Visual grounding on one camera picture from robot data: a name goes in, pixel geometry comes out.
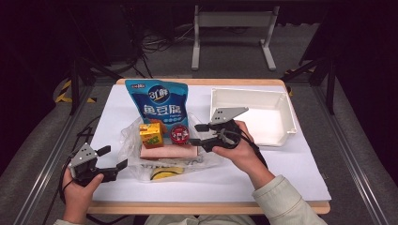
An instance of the wrist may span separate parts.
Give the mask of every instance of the wrist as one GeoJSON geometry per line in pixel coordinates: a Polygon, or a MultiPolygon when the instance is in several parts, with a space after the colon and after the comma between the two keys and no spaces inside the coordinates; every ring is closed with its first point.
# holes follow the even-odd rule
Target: wrist
{"type": "Polygon", "coordinates": [[[84,210],[66,208],[63,220],[73,224],[85,224],[85,216],[84,210]]]}
{"type": "Polygon", "coordinates": [[[265,186],[275,178],[275,175],[272,174],[261,161],[253,164],[251,168],[246,171],[246,174],[249,175],[255,189],[265,186]]]}

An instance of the sleeve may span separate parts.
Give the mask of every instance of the sleeve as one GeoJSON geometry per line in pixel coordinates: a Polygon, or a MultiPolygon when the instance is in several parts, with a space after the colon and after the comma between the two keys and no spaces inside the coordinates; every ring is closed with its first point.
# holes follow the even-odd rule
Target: sleeve
{"type": "Polygon", "coordinates": [[[54,225],[83,225],[83,224],[70,223],[61,219],[57,219],[54,225]]]}
{"type": "Polygon", "coordinates": [[[271,225],[326,224],[282,175],[253,193],[271,225]]]}

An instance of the person's left hand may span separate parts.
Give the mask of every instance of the person's left hand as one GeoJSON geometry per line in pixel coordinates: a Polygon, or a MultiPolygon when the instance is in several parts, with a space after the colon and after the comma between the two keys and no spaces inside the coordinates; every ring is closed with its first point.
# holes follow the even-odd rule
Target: person's left hand
{"type": "MultiPolygon", "coordinates": [[[[62,187],[68,185],[72,179],[70,170],[67,168],[62,187]]],[[[103,174],[98,174],[86,187],[72,182],[65,188],[66,208],[63,220],[70,223],[85,224],[85,215],[93,199],[93,193],[102,182],[102,179],[103,174]]]]}

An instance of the white plastic container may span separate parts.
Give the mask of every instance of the white plastic container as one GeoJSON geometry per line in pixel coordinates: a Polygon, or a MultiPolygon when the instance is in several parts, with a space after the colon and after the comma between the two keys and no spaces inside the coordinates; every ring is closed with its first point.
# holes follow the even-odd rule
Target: white plastic container
{"type": "Polygon", "coordinates": [[[210,117],[217,108],[248,107],[235,120],[244,121],[257,145],[282,146],[297,132],[290,99],[285,92],[213,88],[210,117]]]}

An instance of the red bottle cap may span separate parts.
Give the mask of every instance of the red bottle cap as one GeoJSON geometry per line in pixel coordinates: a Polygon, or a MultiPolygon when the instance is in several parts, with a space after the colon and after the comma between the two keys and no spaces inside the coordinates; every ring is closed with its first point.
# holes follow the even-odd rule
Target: red bottle cap
{"type": "Polygon", "coordinates": [[[190,138],[190,132],[185,126],[177,125],[170,131],[170,139],[173,143],[183,144],[190,138]]]}

